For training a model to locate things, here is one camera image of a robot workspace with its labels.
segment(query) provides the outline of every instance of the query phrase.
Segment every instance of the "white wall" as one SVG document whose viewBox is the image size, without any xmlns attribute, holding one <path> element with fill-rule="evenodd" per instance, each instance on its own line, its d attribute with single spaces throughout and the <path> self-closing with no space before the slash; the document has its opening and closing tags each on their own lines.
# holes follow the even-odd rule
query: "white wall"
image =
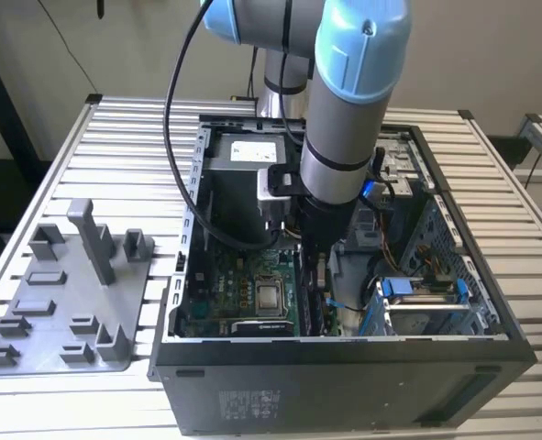
<svg viewBox="0 0 542 440">
<path fill-rule="evenodd" d="M 163 96 L 197 0 L 43 0 L 103 94 Z M 414 30 L 393 105 L 468 108 L 493 134 L 542 113 L 542 0 L 414 0 Z M 197 32 L 178 95 L 246 92 L 250 49 Z M 51 156 L 89 84 L 36 0 L 0 0 L 0 73 L 33 143 Z M 260 89 L 261 73 L 256 87 Z"/>
</svg>

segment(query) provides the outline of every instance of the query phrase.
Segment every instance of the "slotted aluminum surface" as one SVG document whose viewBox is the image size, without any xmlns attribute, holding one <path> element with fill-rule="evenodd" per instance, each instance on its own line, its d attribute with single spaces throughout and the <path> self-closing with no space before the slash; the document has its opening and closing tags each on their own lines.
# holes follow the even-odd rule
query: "slotted aluminum surface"
<svg viewBox="0 0 542 440">
<path fill-rule="evenodd" d="M 199 113 L 252 112 L 251 104 L 177 103 L 171 132 L 182 171 L 189 164 Z M 97 222 L 107 223 L 115 234 L 141 227 L 155 236 L 135 360 L 122 373 L 0 379 L 0 438 L 180 436 L 160 384 L 146 379 L 158 301 L 174 268 L 183 210 L 162 146 L 161 113 L 162 103 L 150 100 L 104 98 L 100 105 L 86 106 L 0 258 L 2 315 L 19 283 L 17 277 L 28 265 L 26 243 L 35 224 L 42 218 L 57 223 L 63 233 L 74 232 L 64 216 L 71 198 L 93 198 Z M 541 440 L 542 215 L 478 126 L 462 120 L 457 112 L 391 109 L 386 122 L 421 127 L 539 362 L 457 431 L 298 438 Z"/>
</svg>

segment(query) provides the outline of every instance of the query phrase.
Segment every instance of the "screw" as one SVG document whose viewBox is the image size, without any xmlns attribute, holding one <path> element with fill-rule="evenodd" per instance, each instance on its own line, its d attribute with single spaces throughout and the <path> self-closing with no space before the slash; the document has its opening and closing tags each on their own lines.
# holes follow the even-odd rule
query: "screw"
<svg viewBox="0 0 542 440">
<path fill-rule="evenodd" d="M 372 34 L 374 34 L 370 21 L 365 21 L 364 22 L 364 24 L 362 25 L 362 33 L 366 34 L 368 36 L 371 36 Z"/>
</svg>

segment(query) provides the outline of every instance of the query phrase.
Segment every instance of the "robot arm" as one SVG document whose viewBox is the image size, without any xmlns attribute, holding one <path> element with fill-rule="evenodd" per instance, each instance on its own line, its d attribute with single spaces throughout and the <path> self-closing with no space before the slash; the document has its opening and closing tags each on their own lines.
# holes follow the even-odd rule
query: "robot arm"
<svg viewBox="0 0 542 440">
<path fill-rule="evenodd" d="M 205 25 L 237 44 L 315 57 L 299 204 L 304 244 L 328 250 L 348 227 L 401 76 L 408 2 L 215 0 Z"/>
</svg>

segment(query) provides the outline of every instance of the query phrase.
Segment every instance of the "green circuit board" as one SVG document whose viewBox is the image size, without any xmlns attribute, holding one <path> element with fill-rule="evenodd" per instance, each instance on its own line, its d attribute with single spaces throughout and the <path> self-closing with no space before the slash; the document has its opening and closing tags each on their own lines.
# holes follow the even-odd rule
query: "green circuit board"
<svg viewBox="0 0 542 440">
<path fill-rule="evenodd" d="M 231 336 L 232 323 L 244 320 L 289 321 L 293 323 L 293 335 L 299 336 L 293 259 L 291 250 L 244 254 L 217 249 L 210 292 L 190 300 L 189 319 L 184 328 L 186 337 Z M 267 292 L 276 289 L 275 308 L 257 306 L 260 288 L 266 288 Z"/>
</svg>

